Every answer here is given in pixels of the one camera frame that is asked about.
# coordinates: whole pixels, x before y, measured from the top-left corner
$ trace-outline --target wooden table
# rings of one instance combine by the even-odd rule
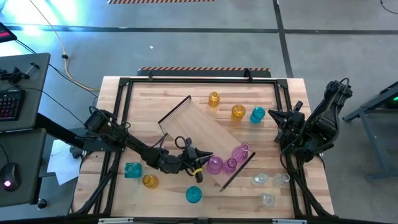
[[[98,108],[113,111],[118,82],[120,77],[104,77],[99,93]],[[304,80],[288,79],[290,99],[294,104],[301,100],[301,111],[306,118],[310,115]],[[214,108],[208,106],[208,95],[212,91],[221,94],[221,103]],[[165,116],[174,106],[187,95],[201,109],[212,116],[239,142],[248,142],[257,154],[242,170],[229,187],[220,192],[220,186],[204,173],[204,180],[197,184],[195,178],[185,172],[179,174],[163,174],[148,167],[140,156],[130,149],[122,154],[118,170],[115,195],[111,215],[113,217],[211,217],[211,218],[293,218],[293,206],[288,184],[275,187],[273,176],[285,170],[279,161],[279,145],[274,142],[277,126],[266,114],[261,124],[251,124],[249,115],[255,106],[276,110],[275,94],[272,85],[267,84],[225,84],[225,83],[135,83],[127,121],[131,123],[129,132],[148,145],[155,143],[163,135],[158,120]],[[124,108],[123,93],[121,110]],[[246,107],[246,116],[240,122],[231,121],[231,108],[242,104]],[[174,141],[167,138],[164,144],[171,154],[178,155],[180,149]],[[95,152],[87,158],[81,167],[78,179],[74,209],[79,209],[93,193],[98,185],[103,152]],[[156,189],[147,189],[138,179],[124,178],[124,165],[127,162],[141,162],[145,174],[155,174],[159,178]],[[333,213],[325,171],[321,161],[314,158],[305,165],[307,185],[326,211]],[[260,172],[269,175],[264,185],[252,185],[251,178]],[[185,199],[188,187],[197,185],[202,190],[202,200],[191,204]],[[262,193],[275,195],[275,207],[260,206],[259,196]],[[108,187],[104,191],[101,211],[104,208]],[[301,191],[298,191],[300,208],[304,212]]]

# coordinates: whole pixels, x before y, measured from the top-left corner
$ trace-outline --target concrete floor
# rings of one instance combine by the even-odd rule
[[[0,21],[45,24],[26,0],[23,8],[9,1]],[[276,29],[272,0],[216,0],[211,3],[107,5],[106,1],[39,1],[53,24],[93,27],[183,27]],[[398,11],[398,2],[384,0]],[[379,0],[279,0],[285,29],[398,29],[398,15],[386,12]],[[14,32],[36,52],[49,52],[63,70],[62,49],[53,32],[26,27]],[[95,88],[105,75],[134,75],[145,66],[269,67],[273,77],[286,77],[278,34],[206,34],[142,32],[59,32],[70,56],[73,76]],[[354,95],[341,115],[348,114],[397,81],[396,35],[286,35],[295,78],[304,78],[314,109],[330,80],[350,78]],[[28,54],[15,42],[0,45],[0,56]],[[80,119],[89,115],[93,96],[49,69],[44,90]],[[40,112],[66,128],[80,124],[51,99],[42,97]],[[380,129],[390,130],[389,126]],[[364,176],[379,170],[362,124],[341,123],[335,147],[325,153],[326,176],[335,213],[342,218],[398,222],[397,179],[367,183]],[[20,205],[0,208],[0,220],[66,214],[73,182],[43,182],[41,195],[50,206],[41,211]]]

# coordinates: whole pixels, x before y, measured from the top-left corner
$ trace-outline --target wooden board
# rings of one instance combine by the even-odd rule
[[[99,108],[113,111],[118,83],[119,77],[104,77],[99,94]],[[303,102],[301,111],[308,117],[310,107],[304,81],[302,79],[288,79],[288,84],[292,103],[295,104],[297,100],[301,100]],[[207,107],[208,94],[212,91],[218,91],[221,94],[222,100],[216,110]],[[276,109],[273,86],[266,84],[135,83],[127,119],[131,123],[129,131],[148,145],[155,143],[162,136],[162,130],[157,122],[187,95],[191,95],[193,102],[203,111],[206,111],[239,142],[251,142],[251,147],[257,153],[256,156],[223,192],[219,192],[220,186],[212,178],[204,178],[202,183],[196,184],[195,179],[184,172],[177,175],[163,174],[158,170],[144,166],[145,174],[155,174],[160,181],[159,187],[151,190],[144,188],[137,180],[124,178],[125,163],[141,161],[139,155],[126,149],[119,166],[112,216],[294,217],[289,185],[274,187],[272,184],[272,176],[284,172],[279,162],[279,146],[273,142],[277,133],[275,122],[266,114],[261,124],[251,124],[249,121],[250,112],[240,123],[230,120],[231,107],[235,104],[244,105],[247,111],[252,111],[255,106],[263,106],[267,110]],[[123,109],[124,100],[122,100],[120,107]],[[170,149],[171,154],[180,154],[180,149],[174,146],[172,138],[166,139],[164,147]],[[75,210],[86,202],[98,185],[103,156],[103,152],[92,153],[82,165],[75,192]],[[314,158],[305,165],[304,169],[309,189],[324,208],[333,213],[321,161]],[[270,179],[263,186],[252,185],[251,177],[260,172],[269,174]],[[187,187],[192,185],[199,186],[203,193],[202,200],[197,204],[190,204],[185,199],[185,191]],[[275,208],[260,206],[259,195],[261,193],[275,195]],[[303,211],[304,206],[300,191],[298,197]]]
[[[208,105],[207,108],[214,112],[217,111],[217,107],[212,108]],[[241,146],[238,140],[192,102],[191,99],[185,101],[159,125],[173,139],[178,136],[182,136],[185,139],[191,138],[193,147],[197,147],[202,151],[212,152],[214,156],[220,157],[224,162],[231,158],[234,148]],[[216,175],[210,175],[208,172],[202,172],[202,174],[204,178],[213,178],[220,186],[224,187],[227,181],[235,175],[245,162],[246,160],[239,162],[236,166],[236,171],[231,174],[224,172]]]

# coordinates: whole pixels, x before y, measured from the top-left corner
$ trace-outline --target paper sheet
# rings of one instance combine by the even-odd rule
[[[53,142],[47,172],[55,172],[59,185],[79,176],[81,158],[74,159],[69,148],[70,145],[61,140]]]

